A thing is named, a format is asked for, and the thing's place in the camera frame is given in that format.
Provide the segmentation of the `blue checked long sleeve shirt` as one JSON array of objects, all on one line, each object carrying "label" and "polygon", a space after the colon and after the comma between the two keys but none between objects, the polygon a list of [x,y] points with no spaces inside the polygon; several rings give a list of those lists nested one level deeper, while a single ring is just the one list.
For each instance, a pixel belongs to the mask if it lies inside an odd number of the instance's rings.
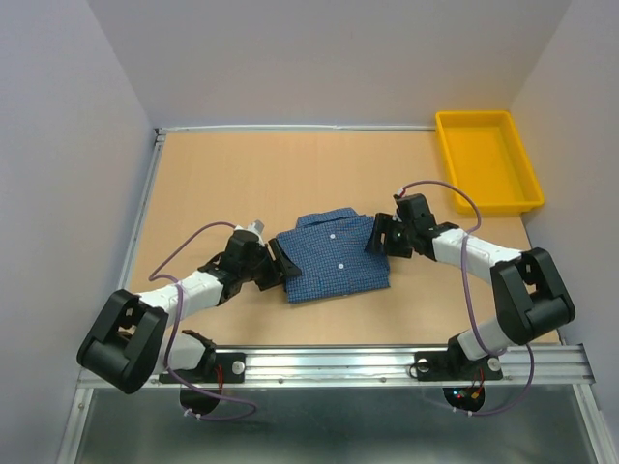
[{"label": "blue checked long sleeve shirt", "polygon": [[291,304],[344,297],[390,286],[383,254],[366,251],[374,219],[346,207],[299,217],[276,240],[301,270],[285,283]]}]

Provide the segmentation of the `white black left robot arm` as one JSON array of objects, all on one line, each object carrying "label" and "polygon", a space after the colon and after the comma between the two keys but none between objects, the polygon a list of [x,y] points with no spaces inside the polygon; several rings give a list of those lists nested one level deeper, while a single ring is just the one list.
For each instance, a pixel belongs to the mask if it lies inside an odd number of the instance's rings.
[{"label": "white black left robot arm", "polygon": [[154,291],[113,292],[83,339],[77,363],[121,392],[137,392],[162,367],[167,327],[177,318],[216,307],[245,283],[264,291],[302,274],[275,239],[238,227],[225,249],[189,276]]}]

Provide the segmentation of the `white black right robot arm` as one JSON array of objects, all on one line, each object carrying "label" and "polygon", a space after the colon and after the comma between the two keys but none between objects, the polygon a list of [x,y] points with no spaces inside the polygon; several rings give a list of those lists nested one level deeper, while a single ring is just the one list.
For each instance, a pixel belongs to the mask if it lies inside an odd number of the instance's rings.
[{"label": "white black right robot arm", "polygon": [[398,196],[396,211],[378,213],[366,246],[374,254],[422,255],[460,268],[492,288],[495,316],[452,337],[446,350],[418,362],[421,379],[468,376],[488,358],[525,345],[575,319],[575,305],[548,251],[521,251],[478,239],[451,222],[439,223],[421,194]]}]

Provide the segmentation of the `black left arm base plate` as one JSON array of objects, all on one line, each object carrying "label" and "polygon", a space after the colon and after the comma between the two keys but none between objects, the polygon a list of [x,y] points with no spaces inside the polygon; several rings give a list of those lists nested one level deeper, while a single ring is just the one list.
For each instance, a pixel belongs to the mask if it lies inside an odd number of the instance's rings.
[{"label": "black left arm base plate", "polygon": [[193,384],[237,385],[245,382],[247,355],[243,352],[217,352],[194,369],[176,370],[183,380]]}]

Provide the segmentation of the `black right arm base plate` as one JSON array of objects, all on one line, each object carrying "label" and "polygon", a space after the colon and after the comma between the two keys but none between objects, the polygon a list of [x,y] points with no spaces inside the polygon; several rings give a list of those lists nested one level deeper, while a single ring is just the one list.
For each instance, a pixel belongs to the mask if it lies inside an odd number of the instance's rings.
[{"label": "black right arm base plate", "polygon": [[501,368],[492,370],[488,358],[470,361],[466,357],[456,359],[446,351],[421,351],[414,355],[408,367],[408,375],[421,382],[472,382],[498,381],[503,379]]}]

